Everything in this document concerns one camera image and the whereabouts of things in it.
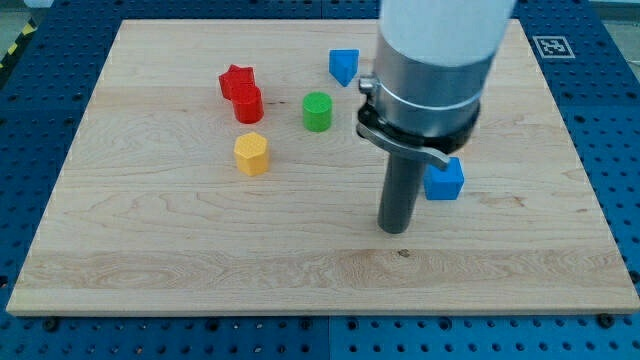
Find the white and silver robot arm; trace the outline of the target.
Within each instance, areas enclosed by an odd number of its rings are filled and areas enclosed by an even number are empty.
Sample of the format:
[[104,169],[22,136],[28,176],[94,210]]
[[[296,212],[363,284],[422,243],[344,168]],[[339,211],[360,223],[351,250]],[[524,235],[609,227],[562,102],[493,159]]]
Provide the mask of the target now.
[[515,0],[383,0],[374,107],[393,128],[442,137],[474,123]]

